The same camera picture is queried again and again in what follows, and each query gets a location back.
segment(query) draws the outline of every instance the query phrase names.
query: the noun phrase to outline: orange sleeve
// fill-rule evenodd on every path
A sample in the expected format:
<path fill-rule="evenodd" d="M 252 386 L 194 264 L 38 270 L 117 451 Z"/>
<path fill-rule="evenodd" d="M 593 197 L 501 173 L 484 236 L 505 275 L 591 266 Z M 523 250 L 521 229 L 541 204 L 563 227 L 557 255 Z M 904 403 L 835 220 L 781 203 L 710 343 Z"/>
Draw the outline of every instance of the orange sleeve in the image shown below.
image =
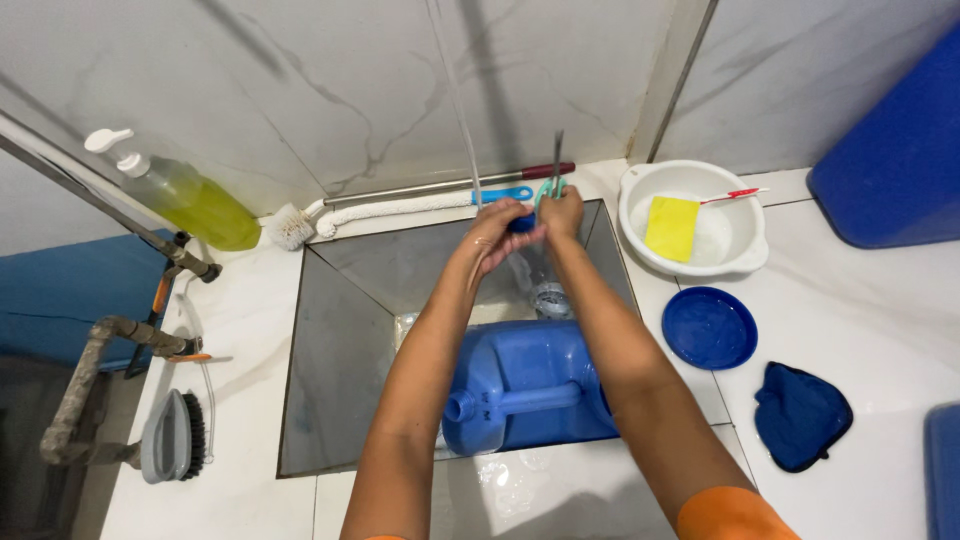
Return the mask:
<path fill-rule="evenodd" d="M 773 506 L 740 487 L 711 487 L 684 503 L 677 517 L 680 540 L 800 540 Z"/>

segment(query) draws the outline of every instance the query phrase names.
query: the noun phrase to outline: rusty pipe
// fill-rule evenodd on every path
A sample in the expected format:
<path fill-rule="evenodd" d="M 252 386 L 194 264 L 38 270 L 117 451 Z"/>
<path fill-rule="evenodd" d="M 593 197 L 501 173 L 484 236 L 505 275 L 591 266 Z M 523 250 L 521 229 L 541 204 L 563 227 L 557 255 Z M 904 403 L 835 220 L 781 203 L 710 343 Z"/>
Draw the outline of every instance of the rusty pipe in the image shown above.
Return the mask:
<path fill-rule="evenodd" d="M 84 352 L 67 386 L 60 408 L 50 427 L 40 440 L 40 456 L 52 465 L 81 462 L 98 465 L 125 461 L 140 468 L 140 443 L 82 443 L 71 442 L 73 432 L 80 423 L 86 399 L 93 381 L 100 370 L 100 362 L 110 340 L 114 336 L 125 337 L 137 343 L 149 345 L 156 356 L 169 357 L 178 353 L 192 354 L 194 340 L 176 337 L 149 325 L 126 317 L 110 315 L 97 321 L 90 329 Z"/>

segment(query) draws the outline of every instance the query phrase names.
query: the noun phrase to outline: person's left hand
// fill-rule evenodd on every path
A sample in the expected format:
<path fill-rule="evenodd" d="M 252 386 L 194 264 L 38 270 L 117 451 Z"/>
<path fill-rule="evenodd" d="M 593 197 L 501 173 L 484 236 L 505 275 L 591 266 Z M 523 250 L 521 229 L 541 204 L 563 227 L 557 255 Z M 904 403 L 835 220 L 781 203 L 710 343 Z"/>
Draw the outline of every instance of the person's left hand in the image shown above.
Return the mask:
<path fill-rule="evenodd" d="M 479 277 L 491 272 L 503 262 L 511 252 L 534 242 L 543 241 L 546 228 L 537 225 L 529 233 L 508 233 L 507 225 L 511 221 L 529 215 L 533 207 L 522 205 L 517 199 L 509 197 L 487 204 L 477 213 L 473 227 L 470 228 L 458 252 L 477 257 Z"/>

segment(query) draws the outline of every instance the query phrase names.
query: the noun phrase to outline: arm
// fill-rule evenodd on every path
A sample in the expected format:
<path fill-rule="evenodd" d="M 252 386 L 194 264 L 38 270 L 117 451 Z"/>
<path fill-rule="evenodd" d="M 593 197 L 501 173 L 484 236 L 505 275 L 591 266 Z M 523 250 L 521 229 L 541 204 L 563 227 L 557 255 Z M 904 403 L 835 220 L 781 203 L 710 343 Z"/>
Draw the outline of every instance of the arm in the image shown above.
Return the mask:
<path fill-rule="evenodd" d="M 501 199 L 477 214 L 407 333 L 387 375 L 357 467 L 342 539 L 426 539 L 437 430 L 480 280 L 544 229 L 508 234 L 532 209 Z"/>
<path fill-rule="evenodd" d="M 704 489 L 756 491 L 653 336 L 577 242 L 580 194 L 567 187 L 563 196 L 540 201 L 554 267 L 572 300 L 613 420 L 670 525 L 677 527 L 681 507 Z"/>

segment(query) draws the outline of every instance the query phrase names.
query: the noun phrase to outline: hand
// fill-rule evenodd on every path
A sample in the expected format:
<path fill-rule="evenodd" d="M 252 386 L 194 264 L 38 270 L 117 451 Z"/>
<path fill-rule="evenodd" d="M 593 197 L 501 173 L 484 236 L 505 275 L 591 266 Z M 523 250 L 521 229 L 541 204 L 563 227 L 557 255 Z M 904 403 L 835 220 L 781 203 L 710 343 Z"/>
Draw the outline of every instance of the hand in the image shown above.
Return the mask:
<path fill-rule="evenodd" d="M 507 225 L 511 221 L 529 215 L 533 210 L 516 199 L 506 197 L 485 205 L 477 213 L 473 226 L 457 248 L 458 253 L 476 258 L 477 278 L 489 274 L 511 252 L 543 240 L 546 234 L 543 225 L 537 225 L 529 233 L 507 232 Z"/>
<path fill-rule="evenodd" d="M 546 226 L 550 241 L 557 238 L 576 238 L 580 223 L 584 220 L 584 200 L 577 188 L 568 185 L 561 192 L 560 199 L 544 196 L 540 199 L 540 222 Z"/>

